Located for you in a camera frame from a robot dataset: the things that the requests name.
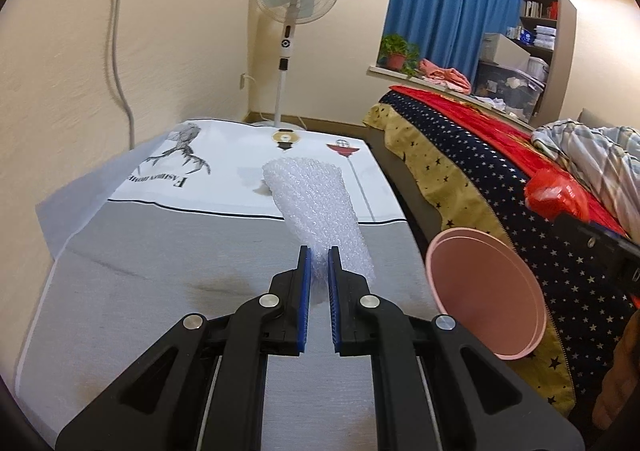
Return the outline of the red foil wrapper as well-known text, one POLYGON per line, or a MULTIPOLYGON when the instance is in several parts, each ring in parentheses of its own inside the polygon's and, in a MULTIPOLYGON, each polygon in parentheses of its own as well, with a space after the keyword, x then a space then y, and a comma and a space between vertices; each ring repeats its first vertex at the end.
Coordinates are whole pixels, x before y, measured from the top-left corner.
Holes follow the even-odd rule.
POLYGON ((589 220, 584 188, 562 170, 537 171, 526 183, 524 196, 525 205, 549 221, 554 221, 561 215, 569 215, 582 221, 589 220))

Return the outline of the white bubble wrap sheet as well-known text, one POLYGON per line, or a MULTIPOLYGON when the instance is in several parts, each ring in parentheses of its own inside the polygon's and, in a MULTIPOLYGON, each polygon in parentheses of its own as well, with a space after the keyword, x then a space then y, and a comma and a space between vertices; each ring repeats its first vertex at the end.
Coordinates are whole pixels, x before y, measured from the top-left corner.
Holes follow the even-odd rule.
POLYGON ((329 252, 342 267, 369 282, 374 264, 341 169, 308 157, 277 158, 262 166, 262 180, 294 237, 311 250, 311 301, 329 300, 329 252))

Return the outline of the pink trash bin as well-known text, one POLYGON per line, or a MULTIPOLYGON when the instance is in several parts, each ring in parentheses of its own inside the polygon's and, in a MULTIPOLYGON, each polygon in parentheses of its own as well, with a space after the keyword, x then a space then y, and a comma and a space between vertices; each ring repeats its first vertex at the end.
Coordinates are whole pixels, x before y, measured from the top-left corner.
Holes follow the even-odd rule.
POLYGON ((498 358, 522 359, 542 341, 547 309, 540 285, 497 237, 471 228, 440 232, 428 245, 425 274, 439 311, 498 358))

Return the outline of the navy star bedsheet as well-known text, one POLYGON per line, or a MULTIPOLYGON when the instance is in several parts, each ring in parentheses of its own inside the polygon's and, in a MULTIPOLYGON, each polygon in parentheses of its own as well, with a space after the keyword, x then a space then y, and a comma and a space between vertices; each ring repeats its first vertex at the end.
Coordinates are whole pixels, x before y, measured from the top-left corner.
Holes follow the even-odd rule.
POLYGON ((531 356, 513 362, 514 371, 561 412, 596 399, 634 305, 605 278, 601 263, 526 207, 526 183, 555 163, 524 132, 425 90, 393 87, 364 122, 382 131, 442 229, 489 233, 533 271, 551 325, 531 356))

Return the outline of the striped grey blue duvet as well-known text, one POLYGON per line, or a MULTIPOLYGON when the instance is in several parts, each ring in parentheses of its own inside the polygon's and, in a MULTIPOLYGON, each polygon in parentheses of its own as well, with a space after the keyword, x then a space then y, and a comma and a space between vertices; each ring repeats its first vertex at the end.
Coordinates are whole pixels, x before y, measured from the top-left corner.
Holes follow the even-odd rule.
POLYGON ((562 119, 535 129, 530 142, 585 185, 631 240, 639 240, 638 130, 562 119))

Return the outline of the grey white printed tablecloth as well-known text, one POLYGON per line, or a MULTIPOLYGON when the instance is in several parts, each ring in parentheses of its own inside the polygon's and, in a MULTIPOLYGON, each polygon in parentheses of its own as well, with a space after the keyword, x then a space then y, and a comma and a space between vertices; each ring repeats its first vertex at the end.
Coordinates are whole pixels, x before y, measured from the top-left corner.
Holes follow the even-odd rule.
POLYGON ((45 442, 185 315, 228 315, 296 265, 299 243, 262 179, 280 157, 341 171, 371 291, 408 315, 435 315, 419 249, 364 142, 192 120, 38 205, 54 263, 14 389, 45 442))

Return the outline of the yellow star bed skirt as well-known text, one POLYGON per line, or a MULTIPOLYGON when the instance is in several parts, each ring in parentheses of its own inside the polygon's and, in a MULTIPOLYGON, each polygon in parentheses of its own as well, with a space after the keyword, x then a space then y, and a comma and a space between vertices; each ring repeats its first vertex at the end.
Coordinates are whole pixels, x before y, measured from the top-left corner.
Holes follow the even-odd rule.
MULTIPOLYGON (((420 214, 428 205, 440 216, 439 230, 473 228, 497 237, 509 249, 514 245, 498 216, 462 169, 427 139, 419 129, 393 110, 379 103, 370 108, 364 125, 382 134, 383 152, 392 154, 410 172, 410 181, 419 189, 420 214)), ((556 411, 567 416, 575 406, 575 390, 565 363, 564 348, 549 312, 546 328, 536 349, 509 363, 521 379, 538 390, 556 411)))

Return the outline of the dark plastic storage bin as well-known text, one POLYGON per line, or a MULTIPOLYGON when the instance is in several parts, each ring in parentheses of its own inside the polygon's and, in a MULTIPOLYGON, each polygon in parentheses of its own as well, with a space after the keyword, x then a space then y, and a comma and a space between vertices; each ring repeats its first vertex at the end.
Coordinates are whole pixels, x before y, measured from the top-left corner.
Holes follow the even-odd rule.
POLYGON ((503 113, 529 122, 543 93, 544 84, 521 70, 478 62, 473 96, 503 113))

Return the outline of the white cardboard box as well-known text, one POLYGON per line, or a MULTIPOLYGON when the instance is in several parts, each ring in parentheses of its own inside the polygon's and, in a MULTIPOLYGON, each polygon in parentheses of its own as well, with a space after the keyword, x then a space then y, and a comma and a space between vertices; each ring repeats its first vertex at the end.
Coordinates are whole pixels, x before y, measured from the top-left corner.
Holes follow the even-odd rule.
POLYGON ((529 53, 504 35, 484 33, 480 44, 480 60, 525 72, 529 53))

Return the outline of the wooden bookshelf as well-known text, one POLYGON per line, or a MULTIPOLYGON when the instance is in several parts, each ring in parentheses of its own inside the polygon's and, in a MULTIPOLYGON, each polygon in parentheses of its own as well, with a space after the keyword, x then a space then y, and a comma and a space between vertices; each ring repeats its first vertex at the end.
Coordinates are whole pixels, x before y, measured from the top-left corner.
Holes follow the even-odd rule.
POLYGON ((523 0, 520 24, 532 38, 523 47, 548 65, 544 91, 529 124, 538 127, 560 118, 572 67, 577 10, 570 0, 523 0))

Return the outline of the pink folded clothes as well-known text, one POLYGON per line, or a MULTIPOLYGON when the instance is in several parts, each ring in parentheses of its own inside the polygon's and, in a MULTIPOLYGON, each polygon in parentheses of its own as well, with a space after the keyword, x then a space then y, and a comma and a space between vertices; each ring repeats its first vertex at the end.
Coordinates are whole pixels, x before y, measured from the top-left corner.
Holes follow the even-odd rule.
POLYGON ((467 96, 471 93, 469 79, 455 68, 442 68, 430 60, 422 59, 418 64, 418 71, 421 77, 431 84, 439 85, 467 96))

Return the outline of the potted green plant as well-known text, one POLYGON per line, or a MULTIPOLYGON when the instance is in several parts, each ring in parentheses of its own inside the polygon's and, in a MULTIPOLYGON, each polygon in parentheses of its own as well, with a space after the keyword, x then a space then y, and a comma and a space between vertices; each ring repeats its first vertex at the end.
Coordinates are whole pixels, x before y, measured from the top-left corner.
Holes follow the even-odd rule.
POLYGON ((386 70, 416 76, 418 72, 419 47, 399 34, 385 35, 378 49, 378 64, 386 70))

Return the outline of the blue curtain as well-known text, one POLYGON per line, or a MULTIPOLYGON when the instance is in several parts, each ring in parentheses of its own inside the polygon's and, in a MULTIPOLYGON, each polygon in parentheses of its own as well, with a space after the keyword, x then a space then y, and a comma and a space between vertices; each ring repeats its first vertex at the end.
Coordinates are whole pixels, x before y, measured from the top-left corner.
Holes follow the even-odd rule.
POLYGON ((522 0, 390 0, 383 34, 396 34, 418 49, 419 58, 475 77, 487 33, 518 24, 522 0))

